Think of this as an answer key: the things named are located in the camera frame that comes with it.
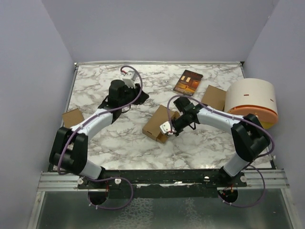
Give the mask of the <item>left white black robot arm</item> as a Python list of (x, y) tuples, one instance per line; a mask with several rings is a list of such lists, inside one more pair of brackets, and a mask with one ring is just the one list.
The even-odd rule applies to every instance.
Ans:
[(88, 177), (94, 188), (101, 188), (105, 184), (104, 168), (88, 160), (89, 141), (113, 124), (123, 113), (123, 108), (143, 104), (148, 98), (142, 83), (128, 87), (123, 80), (111, 81), (108, 95), (95, 113), (77, 125), (58, 129), (49, 163), (68, 173)]

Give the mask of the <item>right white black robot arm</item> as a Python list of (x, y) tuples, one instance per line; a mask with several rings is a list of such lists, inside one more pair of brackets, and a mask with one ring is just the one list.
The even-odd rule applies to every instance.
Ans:
[(188, 96), (176, 96), (173, 102), (182, 115), (169, 121), (168, 135), (178, 136), (186, 127), (208, 125), (229, 133), (234, 142), (235, 154), (220, 169), (219, 181), (229, 187), (236, 175), (247, 168), (269, 145), (273, 145), (270, 134), (254, 114), (233, 115), (216, 110), (206, 104), (191, 103)]

